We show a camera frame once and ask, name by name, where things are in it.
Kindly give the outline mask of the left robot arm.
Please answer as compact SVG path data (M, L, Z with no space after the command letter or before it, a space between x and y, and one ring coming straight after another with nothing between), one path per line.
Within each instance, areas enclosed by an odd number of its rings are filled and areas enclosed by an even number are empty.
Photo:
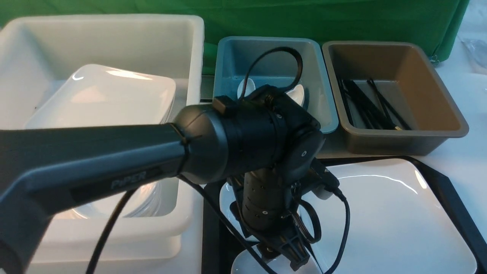
M23 274L58 213L164 178L208 184L269 168L282 186L323 146L282 89L189 105L172 123L1 130L1 269Z

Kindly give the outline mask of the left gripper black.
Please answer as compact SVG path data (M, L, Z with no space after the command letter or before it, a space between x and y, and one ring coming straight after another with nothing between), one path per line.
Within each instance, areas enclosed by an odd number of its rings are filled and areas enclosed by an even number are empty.
M309 169L303 178L281 185L273 170L260 169L231 176L228 182L236 198L232 213L243 234L264 243L257 244L261 259L272 261L282 254L294 272L307 264L310 255L303 243L321 240L322 230L316 211L302 197L318 190L321 178Z

